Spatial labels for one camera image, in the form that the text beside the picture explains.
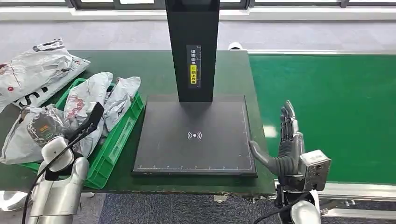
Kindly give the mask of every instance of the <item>wireless charging symbol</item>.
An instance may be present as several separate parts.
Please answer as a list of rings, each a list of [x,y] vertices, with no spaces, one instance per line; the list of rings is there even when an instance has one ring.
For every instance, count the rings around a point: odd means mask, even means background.
[[[187,133],[187,138],[189,140],[192,139],[192,138],[202,139],[202,133],[201,132],[198,132],[198,133],[188,132]]]

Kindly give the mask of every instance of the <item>floor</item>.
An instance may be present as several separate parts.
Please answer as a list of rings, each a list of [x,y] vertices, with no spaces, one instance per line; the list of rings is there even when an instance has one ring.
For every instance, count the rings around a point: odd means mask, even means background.
[[[0,30],[0,62],[59,37],[69,50],[170,50],[165,21],[2,22]],[[231,42],[240,42],[246,49],[396,51],[396,23],[220,22],[218,49],[227,49]],[[275,209],[272,202],[251,204],[241,197],[218,204],[211,196],[180,195],[97,194],[81,205],[74,224],[249,223]],[[0,224],[15,224],[20,222],[21,212],[1,212],[0,217]],[[368,223],[339,218],[323,218],[323,222]]]
[[[0,62],[59,37],[69,50],[170,49],[166,21],[3,22],[0,30]],[[396,23],[220,22],[218,49],[231,42],[246,49],[396,50]]]

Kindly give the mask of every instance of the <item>table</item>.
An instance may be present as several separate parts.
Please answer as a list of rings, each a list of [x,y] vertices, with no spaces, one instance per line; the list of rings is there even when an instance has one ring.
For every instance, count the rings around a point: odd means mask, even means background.
[[[88,78],[98,72],[110,71],[116,77],[140,76],[142,84],[139,93],[142,98],[150,94],[176,94],[176,81],[170,51],[71,51],[78,57],[90,60],[90,67],[79,77]],[[49,102],[56,102],[65,88],[54,95]],[[245,95],[251,128],[251,137],[266,150],[259,107],[248,54],[245,51],[219,51],[216,61],[214,94]],[[16,111],[7,108],[0,121],[11,125]],[[260,163],[256,163],[258,178],[229,176],[200,177],[157,177],[131,176],[134,156],[140,136],[141,116],[126,143],[120,158],[107,182],[100,192],[108,193],[191,193],[261,196],[275,193],[273,175]],[[1,130],[0,136],[8,130]],[[33,172],[17,165],[0,164],[1,190],[26,190],[30,185]]]
[[[332,159],[323,195],[395,200],[396,55],[248,50],[269,152],[279,107],[296,109],[307,151]]]

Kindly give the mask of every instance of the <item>green plastic basket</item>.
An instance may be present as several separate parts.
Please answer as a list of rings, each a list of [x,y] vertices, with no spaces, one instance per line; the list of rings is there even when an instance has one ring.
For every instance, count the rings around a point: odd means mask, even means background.
[[[86,79],[84,78],[76,79],[70,88],[58,100],[56,107],[63,110],[70,89],[85,80]],[[114,86],[115,84],[112,84],[108,90],[111,90]],[[143,102],[137,92],[124,117],[112,129],[106,138],[106,141],[102,145],[97,145],[88,158],[90,167],[87,179],[84,183],[85,186],[94,189],[104,188],[142,110]],[[36,173],[40,167],[40,164],[35,162],[23,163],[21,165],[34,170]]]

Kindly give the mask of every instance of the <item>gray plastic bag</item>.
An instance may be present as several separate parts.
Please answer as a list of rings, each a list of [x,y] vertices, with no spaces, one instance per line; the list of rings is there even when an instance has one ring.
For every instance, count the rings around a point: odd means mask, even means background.
[[[19,108],[23,108],[27,105],[41,106],[41,104],[45,103],[55,93],[65,87],[71,80],[85,71],[90,63],[91,62],[88,60],[72,56],[72,62],[68,71],[66,71],[66,76],[55,83],[38,88],[34,92],[31,92],[12,103]]]
[[[63,113],[54,105],[22,109],[1,149],[0,162],[19,164],[42,160],[41,149],[66,130]]]
[[[64,106],[64,118],[70,125],[77,128],[91,113],[96,102],[104,105],[106,92],[109,88],[113,74],[101,72],[91,76],[85,82],[70,90]],[[73,146],[73,151],[88,157],[97,145],[103,131],[103,119],[98,128]]]
[[[71,61],[62,39],[57,39],[0,63],[0,112],[15,100],[65,77]]]
[[[104,105],[105,112],[103,117],[105,119],[106,127],[103,131],[104,136],[107,136],[125,115],[128,108],[131,106],[131,101],[133,100],[140,83],[140,77],[118,78],[116,86],[113,88]]]

